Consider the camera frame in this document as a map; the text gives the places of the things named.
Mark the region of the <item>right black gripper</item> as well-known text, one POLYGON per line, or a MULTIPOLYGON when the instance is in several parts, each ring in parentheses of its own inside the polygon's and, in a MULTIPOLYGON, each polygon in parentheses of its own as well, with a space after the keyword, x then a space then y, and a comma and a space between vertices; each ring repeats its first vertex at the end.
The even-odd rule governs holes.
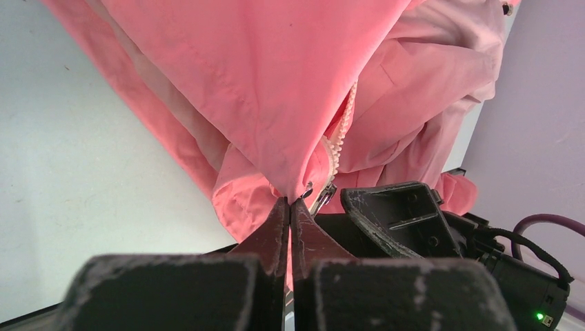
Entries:
POLYGON ((496 281, 515 322, 514 330, 553 330, 566 307, 570 278, 550 276, 501 252, 506 230, 482 227, 443 213, 443 199, 428 185, 410 181, 343 189, 345 212, 321 214, 317 225, 358 259, 468 259, 496 281))

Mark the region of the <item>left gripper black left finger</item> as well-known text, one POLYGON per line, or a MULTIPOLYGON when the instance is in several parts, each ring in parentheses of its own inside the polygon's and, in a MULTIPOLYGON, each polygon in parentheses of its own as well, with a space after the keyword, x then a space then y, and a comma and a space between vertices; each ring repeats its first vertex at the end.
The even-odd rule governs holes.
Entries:
POLYGON ((282 330, 290 206, 227 252, 103 254, 72 280, 56 330, 282 330))

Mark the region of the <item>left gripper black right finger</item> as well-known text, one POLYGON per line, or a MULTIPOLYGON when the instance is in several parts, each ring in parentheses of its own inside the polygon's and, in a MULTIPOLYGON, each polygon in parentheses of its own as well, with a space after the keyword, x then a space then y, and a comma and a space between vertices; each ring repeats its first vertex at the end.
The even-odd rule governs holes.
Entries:
POLYGON ((297 330, 514 330, 499 287, 468 259, 358 259, 290 207, 297 330))

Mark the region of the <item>pink zip-up hooded jacket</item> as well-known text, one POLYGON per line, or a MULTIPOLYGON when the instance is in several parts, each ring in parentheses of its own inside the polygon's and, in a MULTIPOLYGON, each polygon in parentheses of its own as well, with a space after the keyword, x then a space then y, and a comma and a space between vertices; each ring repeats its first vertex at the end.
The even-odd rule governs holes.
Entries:
POLYGON ((465 116, 495 94, 503 1, 47 1, 238 241, 279 197, 342 211, 339 191, 444 172, 465 116))

